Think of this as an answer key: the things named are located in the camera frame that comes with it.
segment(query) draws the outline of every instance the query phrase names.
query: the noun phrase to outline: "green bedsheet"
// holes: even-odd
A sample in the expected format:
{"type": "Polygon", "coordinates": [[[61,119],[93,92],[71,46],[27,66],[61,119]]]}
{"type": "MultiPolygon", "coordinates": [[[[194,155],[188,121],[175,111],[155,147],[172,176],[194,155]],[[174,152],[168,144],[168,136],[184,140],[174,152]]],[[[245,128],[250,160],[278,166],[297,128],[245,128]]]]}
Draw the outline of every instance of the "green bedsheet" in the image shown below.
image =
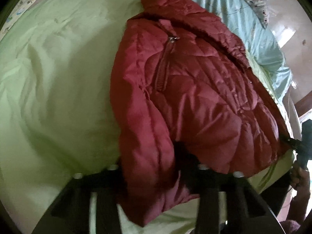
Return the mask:
{"type": "MultiPolygon", "coordinates": [[[[110,73],[126,20],[141,11],[140,0],[46,0],[0,42],[0,199],[23,233],[32,232],[74,173],[95,173],[118,159],[110,73]]],[[[271,185],[292,156],[252,177],[252,185],[271,185]]],[[[185,233],[197,202],[144,229],[120,209],[123,232],[185,233]]]]}

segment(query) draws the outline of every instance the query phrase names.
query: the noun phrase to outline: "jacket pocket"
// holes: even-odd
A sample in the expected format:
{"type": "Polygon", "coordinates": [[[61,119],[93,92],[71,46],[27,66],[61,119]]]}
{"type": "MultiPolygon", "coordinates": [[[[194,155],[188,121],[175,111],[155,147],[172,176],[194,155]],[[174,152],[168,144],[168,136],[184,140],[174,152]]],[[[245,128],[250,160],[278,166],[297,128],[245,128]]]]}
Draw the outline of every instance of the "jacket pocket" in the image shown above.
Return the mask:
{"type": "Polygon", "coordinates": [[[168,74],[169,74],[169,55],[171,54],[175,42],[178,40],[178,37],[168,37],[168,40],[165,44],[163,55],[160,58],[160,61],[157,65],[156,79],[155,79],[155,89],[157,91],[163,92],[166,89],[168,74]]]}

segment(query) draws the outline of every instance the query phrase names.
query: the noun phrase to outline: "mattress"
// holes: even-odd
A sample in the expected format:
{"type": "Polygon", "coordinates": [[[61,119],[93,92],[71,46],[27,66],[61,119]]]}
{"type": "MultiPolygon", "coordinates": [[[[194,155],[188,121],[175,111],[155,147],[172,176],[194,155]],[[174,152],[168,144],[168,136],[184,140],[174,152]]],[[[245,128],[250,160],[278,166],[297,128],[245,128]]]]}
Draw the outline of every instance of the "mattress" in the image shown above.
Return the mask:
{"type": "Polygon", "coordinates": [[[231,32],[239,36],[246,49],[268,73],[277,98],[281,101],[288,90],[292,74],[284,54],[267,28],[244,0],[193,0],[207,11],[218,15],[231,32]]]}
{"type": "MultiPolygon", "coordinates": [[[[110,73],[125,23],[142,9],[140,0],[44,0],[0,42],[0,199],[23,233],[32,232],[74,173],[117,161],[110,73]]],[[[247,55],[279,103],[266,70],[247,55]]],[[[292,162],[289,151],[249,181],[261,192],[292,162]]],[[[145,228],[119,208],[123,233],[185,233],[197,203],[178,205],[145,228]]]]}
{"type": "Polygon", "coordinates": [[[13,6],[13,10],[9,11],[9,16],[5,19],[5,22],[0,30],[0,41],[5,36],[5,34],[11,29],[14,23],[23,15],[23,13],[40,0],[19,0],[18,3],[12,4],[14,1],[11,1],[11,5],[13,6]]]}

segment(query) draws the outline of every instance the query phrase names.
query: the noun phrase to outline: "quilted fabric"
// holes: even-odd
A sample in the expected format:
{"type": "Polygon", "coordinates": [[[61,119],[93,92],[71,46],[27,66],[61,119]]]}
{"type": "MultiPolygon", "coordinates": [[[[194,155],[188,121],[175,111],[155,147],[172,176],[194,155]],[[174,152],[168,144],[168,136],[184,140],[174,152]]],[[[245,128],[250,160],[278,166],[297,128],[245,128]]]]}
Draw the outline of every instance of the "quilted fabric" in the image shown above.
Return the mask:
{"type": "Polygon", "coordinates": [[[288,135],[253,75],[241,40],[191,0],[141,0],[127,21],[111,75],[126,191],[118,201],[144,226],[190,195],[173,142],[220,173],[252,176],[275,162],[288,135]]]}

